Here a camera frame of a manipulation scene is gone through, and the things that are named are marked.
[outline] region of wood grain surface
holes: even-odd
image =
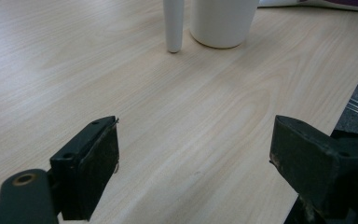
[[[283,223],[296,193],[269,164],[274,117],[333,131],[358,82],[358,12],[260,8],[224,50],[188,16],[186,0],[170,54],[160,0],[1,0],[0,184],[115,115],[120,169],[90,223]]]

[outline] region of white cylindrical object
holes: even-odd
[[[259,0],[192,0],[190,33],[218,49],[238,46],[249,33]]]
[[[184,0],[163,0],[165,17],[165,41],[169,52],[176,53],[182,47]]]

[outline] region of white cup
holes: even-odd
[[[167,49],[182,47],[184,0],[163,0]],[[227,49],[249,33],[259,0],[191,0],[190,33],[201,44]]]

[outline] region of light wood tabletop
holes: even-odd
[[[115,115],[120,169],[90,223],[283,223],[296,193],[269,164],[275,115],[333,131],[358,12],[260,8],[243,44],[211,49],[189,5],[170,54],[161,0],[0,1],[0,185]]]

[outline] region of white object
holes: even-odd
[[[358,11],[358,0],[260,0],[260,7],[313,6]]]
[[[236,47],[249,33],[258,2],[259,0],[191,0],[190,33],[201,44],[209,47]],[[177,52],[182,46],[183,0],[164,0],[163,3],[167,48],[170,52]]]

